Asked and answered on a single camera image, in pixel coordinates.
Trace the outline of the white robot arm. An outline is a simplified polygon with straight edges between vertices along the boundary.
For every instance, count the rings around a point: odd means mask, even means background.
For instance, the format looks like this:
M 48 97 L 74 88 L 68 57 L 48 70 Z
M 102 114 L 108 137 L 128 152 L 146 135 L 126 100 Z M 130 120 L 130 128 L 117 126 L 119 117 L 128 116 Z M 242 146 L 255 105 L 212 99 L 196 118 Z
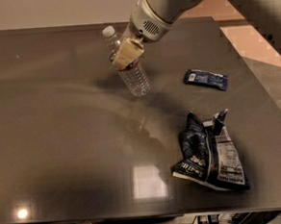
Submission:
M 161 40 L 182 16 L 206 16 L 225 25 L 244 21 L 281 56 L 281 0 L 138 0 L 114 65 L 124 68 L 143 54 L 143 45 Z

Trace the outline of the white grey robot gripper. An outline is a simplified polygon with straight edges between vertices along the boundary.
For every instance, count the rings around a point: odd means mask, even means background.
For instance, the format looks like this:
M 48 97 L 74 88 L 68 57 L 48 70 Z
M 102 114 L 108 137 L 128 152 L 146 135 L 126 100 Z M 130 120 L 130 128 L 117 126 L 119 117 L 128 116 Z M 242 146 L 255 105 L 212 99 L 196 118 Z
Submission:
M 125 37 L 113 58 L 112 64 L 124 70 L 144 53 L 142 41 L 159 41 L 171 29 L 172 24 L 160 18 L 147 0 L 139 0 L 122 35 Z

